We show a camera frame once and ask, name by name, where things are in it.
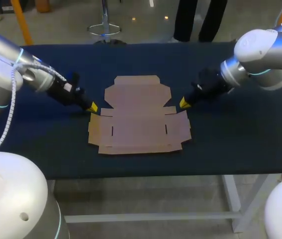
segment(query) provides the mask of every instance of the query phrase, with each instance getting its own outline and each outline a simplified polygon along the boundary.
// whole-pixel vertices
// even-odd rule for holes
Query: unfolded cardboard box
[[[118,76],[105,90],[113,109],[91,114],[89,143],[102,154],[171,152],[190,140],[186,111],[164,107],[171,98],[169,87],[157,76]]]

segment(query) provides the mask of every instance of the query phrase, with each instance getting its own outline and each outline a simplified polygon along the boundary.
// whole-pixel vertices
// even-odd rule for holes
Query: blue fabric
[[[25,47],[61,74],[81,76],[80,86],[99,108],[117,75],[157,75],[171,87],[168,105],[179,109],[190,82],[218,66],[233,43],[144,45],[41,45]],[[0,119],[0,135],[6,114]],[[100,155],[88,144],[90,115],[64,107],[24,86],[0,151],[32,160],[48,179],[282,172],[282,89],[263,91],[250,82],[216,102],[188,110],[192,140],[161,154]]]

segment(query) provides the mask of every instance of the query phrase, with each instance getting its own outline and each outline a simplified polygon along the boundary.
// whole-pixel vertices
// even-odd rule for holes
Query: gray floor
[[[108,0],[110,19],[123,32],[116,35],[127,43],[165,42],[173,35],[178,2],[154,0]],[[228,0],[225,16],[215,41],[229,41],[254,28],[269,28],[282,0]],[[201,16],[206,4],[200,3]],[[53,12],[25,13],[35,44],[89,44],[99,40],[86,28],[100,18],[100,0],[55,0]],[[201,21],[195,21],[192,39]],[[0,22],[0,34],[23,45],[13,14]],[[255,182],[255,175],[236,176],[242,198]],[[188,212],[227,210],[220,176],[111,178],[57,181],[56,196],[65,215],[137,212]],[[228,220],[179,222],[128,222],[69,225],[72,239],[265,239],[263,209],[247,231],[234,235]]]

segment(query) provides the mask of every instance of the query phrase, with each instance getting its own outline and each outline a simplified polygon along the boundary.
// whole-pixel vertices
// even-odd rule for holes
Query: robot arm
[[[52,73],[53,69],[49,65],[0,36],[0,113],[9,105],[11,99],[11,71],[16,64],[16,90],[26,82],[36,92],[47,92],[65,106],[78,105],[83,110],[97,111],[95,103],[87,99],[85,91],[78,86],[78,75],[73,75],[71,82],[61,79],[62,76]],[[44,66],[50,72],[34,65]]]
[[[235,45],[234,56],[223,61],[218,70],[199,73],[203,84],[193,83],[194,91],[183,97],[181,108],[217,96],[252,79],[265,90],[282,87],[282,25],[270,30],[252,30]]]

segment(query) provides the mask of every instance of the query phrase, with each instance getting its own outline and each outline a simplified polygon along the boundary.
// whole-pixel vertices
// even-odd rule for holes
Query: black pants
[[[204,23],[199,33],[200,42],[211,42],[217,34],[227,0],[211,0]],[[175,20],[174,38],[178,41],[190,40],[194,24],[197,0],[180,0]]]

